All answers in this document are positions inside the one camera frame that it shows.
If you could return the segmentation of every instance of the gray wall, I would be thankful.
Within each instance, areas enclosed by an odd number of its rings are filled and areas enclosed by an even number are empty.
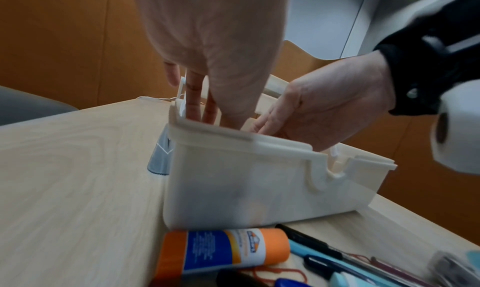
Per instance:
[[[388,35],[402,29],[416,15],[433,10],[440,0],[380,0],[359,54],[371,52]]]
[[[363,0],[290,0],[285,39],[321,59],[339,59]]]

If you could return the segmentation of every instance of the plastic box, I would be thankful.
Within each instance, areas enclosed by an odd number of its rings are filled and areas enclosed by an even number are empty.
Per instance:
[[[187,120],[172,102],[175,142],[163,219],[171,230],[259,227],[367,207],[394,161]]]

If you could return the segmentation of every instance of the orange glue stick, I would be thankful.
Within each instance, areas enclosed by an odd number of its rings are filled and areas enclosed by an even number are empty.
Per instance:
[[[154,280],[282,263],[289,239],[280,229],[173,231],[165,235]]]

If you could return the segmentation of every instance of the person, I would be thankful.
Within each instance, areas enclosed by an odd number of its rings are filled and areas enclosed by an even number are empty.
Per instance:
[[[136,2],[147,35],[164,59],[168,83],[180,82],[178,65],[187,69],[186,117],[211,124],[220,109],[220,125],[240,129],[253,114],[278,56],[288,0]],[[455,82],[480,77],[473,72],[480,63],[478,45],[469,45],[465,58],[465,50],[460,50],[463,57],[459,57],[459,52],[449,53],[442,44],[480,32],[475,22],[479,4],[479,0],[453,0],[432,16],[390,35],[375,51],[295,79],[251,131],[308,143],[322,151],[387,111],[436,113],[439,96]],[[439,42],[424,39],[427,34]],[[206,75],[209,93],[201,117]]]

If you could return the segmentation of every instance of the light wood tabletop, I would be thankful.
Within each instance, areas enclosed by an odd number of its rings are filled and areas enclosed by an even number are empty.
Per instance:
[[[167,177],[147,164],[168,109],[135,99],[0,127],[0,286],[148,284]],[[424,277],[435,251],[479,249],[379,195],[364,210],[290,226]],[[303,269],[296,256],[281,266]]]

